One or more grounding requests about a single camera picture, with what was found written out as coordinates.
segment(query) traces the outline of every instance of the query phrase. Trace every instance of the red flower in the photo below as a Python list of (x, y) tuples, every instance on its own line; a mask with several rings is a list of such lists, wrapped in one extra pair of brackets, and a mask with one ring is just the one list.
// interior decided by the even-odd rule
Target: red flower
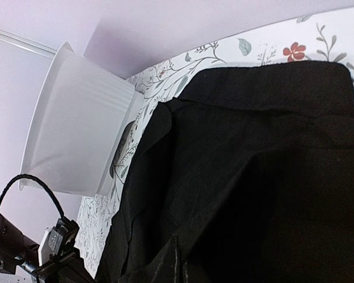
[(302, 60), (306, 55), (302, 52), (306, 50), (305, 45), (299, 45), (299, 43), (294, 42), (291, 45), (291, 49), (287, 47), (283, 50), (283, 55), (289, 56), (287, 62)]

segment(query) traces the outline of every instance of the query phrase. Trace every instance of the black jacket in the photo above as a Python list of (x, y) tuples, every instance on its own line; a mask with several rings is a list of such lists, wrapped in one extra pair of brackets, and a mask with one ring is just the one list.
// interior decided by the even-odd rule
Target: black jacket
[(96, 280), (354, 282), (348, 70), (204, 70), (159, 103)]

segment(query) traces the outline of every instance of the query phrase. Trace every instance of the white wall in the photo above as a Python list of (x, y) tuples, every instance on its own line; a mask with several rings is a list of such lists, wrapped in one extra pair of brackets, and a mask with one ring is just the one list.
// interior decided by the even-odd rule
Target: white wall
[(82, 55), (106, 2), (0, 0), (0, 29), (54, 49), (68, 41)]
[[(0, 195), (19, 173), (28, 128), (51, 60), (0, 42)], [(58, 194), (67, 217), (76, 218), (81, 198)], [(48, 195), (14, 184), (2, 214), (24, 234), (40, 242), (44, 229), (54, 226), (58, 213)]]

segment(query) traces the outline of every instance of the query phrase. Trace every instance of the leaf pattern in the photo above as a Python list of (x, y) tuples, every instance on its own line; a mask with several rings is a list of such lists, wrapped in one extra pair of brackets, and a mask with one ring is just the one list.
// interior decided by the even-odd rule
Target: leaf pattern
[(346, 63), (347, 68), (354, 70), (354, 66), (351, 63)]
[(123, 178), (125, 176), (125, 174), (127, 173), (127, 169), (129, 168), (128, 165), (126, 165), (126, 167), (123, 169), (122, 173), (120, 174), (120, 177)]
[(327, 55), (324, 53), (324, 51), (317, 50), (316, 52), (319, 53), (319, 54), (321, 54), (321, 55), (324, 55), (326, 59), (328, 58)]
[(244, 56), (247, 56), (250, 53), (250, 51), (252, 51), (252, 45), (243, 38), (238, 39), (238, 47)]
[(265, 48), (264, 52), (260, 53), (257, 57), (258, 61), (261, 61), (261, 66), (271, 63), (273, 57), (276, 56), (277, 51), (272, 47), (270, 50)]
[(155, 87), (155, 88), (158, 88), (160, 85), (162, 85), (162, 84), (163, 84), (163, 82), (164, 82), (164, 81), (160, 81), (160, 82), (156, 85), (156, 87)]
[(186, 62), (190, 62), (191, 61), (191, 57), (189, 56), (189, 52), (186, 52), (185, 61)]
[(307, 21), (310, 17), (312, 17), (312, 15), (306, 15), (306, 16), (299, 17), (299, 18), (296, 19), (296, 22), (297, 22), (297, 23), (305, 22), (305, 21)]
[(148, 112), (148, 107), (149, 107), (149, 104), (146, 105), (146, 108), (145, 108), (145, 110), (144, 110), (144, 113), (147, 113), (147, 112)]
[(333, 59), (333, 62), (339, 62), (347, 56), (347, 53), (343, 52)]
[(183, 89), (188, 80), (189, 77), (187, 75), (182, 78), (181, 82), (178, 85), (178, 88), (176, 89), (176, 93), (179, 93)]
[(337, 42), (337, 36), (332, 36), (332, 45), (331, 47), (333, 47), (335, 45), (335, 43)]

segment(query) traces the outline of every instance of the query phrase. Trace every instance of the green leaf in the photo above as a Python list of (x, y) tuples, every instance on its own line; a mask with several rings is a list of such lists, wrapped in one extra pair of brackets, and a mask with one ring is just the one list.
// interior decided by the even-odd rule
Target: green leaf
[(190, 62), (190, 60), (191, 60), (191, 57), (189, 56), (189, 52), (186, 52), (185, 61)]
[(238, 47), (241, 50), (243, 56), (246, 56), (252, 51), (252, 45), (243, 38), (238, 38)]
[(336, 43), (337, 41), (337, 36), (332, 36), (332, 47), (334, 46), (334, 44)]
[(185, 86), (185, 84), (188, 82), (189, 77), (186, 75), (182, 78), (181, 82), (179, 83), (177, 90), (176, 90), (176, 94), (179, 93), (183, 87)]
[(351, 63), (347, 62), (346, 66), (347, 66), (347, 68), (354, 70), (354, 66)]
[(333, 62), (339, 62), (342, 59), (344, 59), (346, 56), (347, 56), (347, 53), (341, 53), (333, 60)]
[(307, 21), (312, 15), (306, 15), (306, 16), (302, 16), (302, 17), (298, 17), (296, 19), (296, 22), (299, 23), (299, 22), (305, 22)]
[(164, 81), (159, 82), (159, 83), (156, 85), (155, 89), (158, 88), (160, 85), (162, 85), (163, 82), (164, 82)]
[(128, 168), (129, 168), (129, 166), (127, 165), (127, 166), (123, 169), (122, 173), (120, 174), (120, 177), (121, 177), (121, 178), (123, 178), (123, 177), (125, 176), (125, 174), (126, 174)]

